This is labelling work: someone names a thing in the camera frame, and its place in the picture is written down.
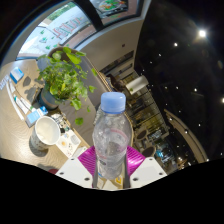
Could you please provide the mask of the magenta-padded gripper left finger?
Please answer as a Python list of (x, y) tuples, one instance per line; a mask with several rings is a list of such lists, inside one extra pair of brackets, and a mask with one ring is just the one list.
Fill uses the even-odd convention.
[(91, 146), (77, 157), (69, 158), (56, 175), (78, 186), (93, 188), (97, 182), (95, 148)]

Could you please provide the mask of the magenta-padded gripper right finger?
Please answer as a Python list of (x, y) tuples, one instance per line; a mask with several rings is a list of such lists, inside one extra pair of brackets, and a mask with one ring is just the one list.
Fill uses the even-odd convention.
[(154, 157), (145, 157), (128, 146), (125, 159), (124, 188), (140, 188), (166, 176)]

